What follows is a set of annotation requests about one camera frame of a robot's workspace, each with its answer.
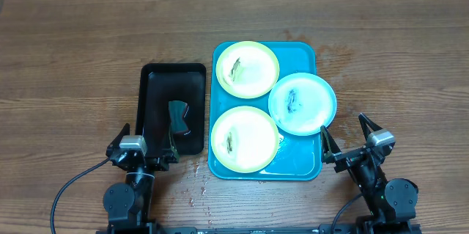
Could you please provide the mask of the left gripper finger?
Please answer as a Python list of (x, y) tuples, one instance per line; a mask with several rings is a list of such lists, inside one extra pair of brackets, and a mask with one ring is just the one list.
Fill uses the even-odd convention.
[(174, 140), (174, 134), (172, 132), (171, 127), (169, 127), (168, 138), (169, 138), (168, 159), (170, 161), (178, 161), (180, 159), (180, 155), (177, 151), (177, 147), (176, 147), (175, 140)]
[(123, 126), (122, 130), (118, 133), (118, 135), (111, 142), (111, 148), (119, 148), (119, 144), (122, 141), (123, 137), (129, 134), (130, 134), (130, 124), (126, 123)]

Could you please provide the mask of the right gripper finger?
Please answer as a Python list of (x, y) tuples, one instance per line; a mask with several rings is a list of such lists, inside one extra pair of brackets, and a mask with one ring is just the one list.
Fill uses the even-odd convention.
[(378, 124), (369, 119), (364, 113), (360, 113), (358, 115), (358, 120), (365, 139), (368, 139), (371, 135), (374, 135), (376, 131), (383, 129)]
[(321, 144), (322, 144), (322, 160), (333, 161), (334, 156), (341, 154), (339, 146), (328, 132), (328, 129), (322, 125), (320, 128)]

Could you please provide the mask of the light blue plate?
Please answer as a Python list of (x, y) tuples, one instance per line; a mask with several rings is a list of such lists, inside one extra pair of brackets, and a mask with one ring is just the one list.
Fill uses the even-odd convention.
[(333, 122), (337, 99), (323, 78), (312, 73), (293, 73), (272, 88), (267, 106), (280, 129), (296, 136), (311, 136)]

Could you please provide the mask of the yellow-green plate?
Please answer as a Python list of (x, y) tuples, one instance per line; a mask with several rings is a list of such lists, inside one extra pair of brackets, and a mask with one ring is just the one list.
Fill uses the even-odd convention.
[(227, 169), (252, 173), (264, 169), (276, 156), (279, 132), (273, 119), (261, 109), (237, 106), (215, 121), (210, 145)]
[(267, 94), (278, 81), (279, 61), (266, 45), (241, 41), (225, 48), (215, 63), (221, 87), (236, 98), (253, 99)]

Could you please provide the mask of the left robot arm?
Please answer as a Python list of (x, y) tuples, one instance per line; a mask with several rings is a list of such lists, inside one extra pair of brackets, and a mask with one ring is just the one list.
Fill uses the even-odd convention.
[(167, 171), (180, 155), (172, 131), (167, 131), (156, 145), (158, 155), (147, 154), (149, 146), (142, 135), (131, 135), (130, 125), (124, 125), (106, 148), (106, 157), (116, 167), (126, 171), (125, 182), (109, 186), (103, 195), (103, 207), (108, 214), (105, 233), (164, 234), (161, 224), (149, 217), (155, 172)]

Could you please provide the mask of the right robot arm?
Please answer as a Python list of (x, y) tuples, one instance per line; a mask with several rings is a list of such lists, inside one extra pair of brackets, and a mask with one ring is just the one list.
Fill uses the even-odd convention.
[[(347, 171), (360, 193), (346, 203), (331, 224), (321, 224), (320, 233), (420, 233), (416, 217), (418, 187), (405, 178), (387, 180), (380, 165), (391, 154), (394, 135), (371, 121), (365, 114), (358, 115), (365, 144), (343, 153), (325, 126), (320, 129), (322, 162), (334, 164), (337, 173)], [(359, 216), (353, 224), (338, 224), (340, 216), (356, 200), (363, 198), (370, 214)]]

